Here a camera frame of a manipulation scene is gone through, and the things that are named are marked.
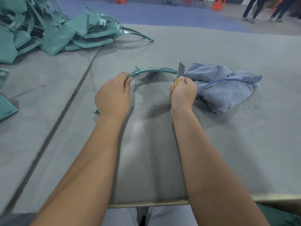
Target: person's lap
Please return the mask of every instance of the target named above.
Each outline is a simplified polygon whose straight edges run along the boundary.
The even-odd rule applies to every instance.
[[[102,226],[138,226],[136,208],[108,209]],[[197,226],[190,205],[169,205],[149,207],[145,225],[189,225]]]

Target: pile of green plastic parts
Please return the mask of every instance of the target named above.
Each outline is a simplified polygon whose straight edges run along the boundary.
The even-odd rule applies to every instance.
[[[0,0],[0,62],[11,64],[17,56],[37,46],[53,56],[60,51],[103,46],[124,34],[153,42],[88,7],[70,19],[56,3],[58,10],[47,0]]]

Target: person's right hand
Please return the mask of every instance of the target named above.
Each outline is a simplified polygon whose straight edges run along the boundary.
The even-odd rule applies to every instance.
[[[175,85],[173,85],[170,88],[171,112],[181,109],[191,109],[197,92],[198,87],[191,79],[180,76],[177,87],[175,88]]]

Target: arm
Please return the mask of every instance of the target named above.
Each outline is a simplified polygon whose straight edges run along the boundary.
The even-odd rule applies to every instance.
[[[188,201],[199,225],[264,225],[264,215],[205,135],[191,107],[197,86],[179,78],[171,87],[171,115]]]
[[[118,136],[130,108],[128,75],[119,74],[97,92],[99,120],[30,226],[101,225],[112,188]]]

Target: blue cloth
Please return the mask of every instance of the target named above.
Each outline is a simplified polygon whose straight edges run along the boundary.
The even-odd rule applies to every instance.
[[[223,65],[193,63],[184,74],[198,86],[197,98],[205,101],[215,113],[225,112],[245,101],[259,86],[261,75],[254,76],[248,71],[233,72]]]

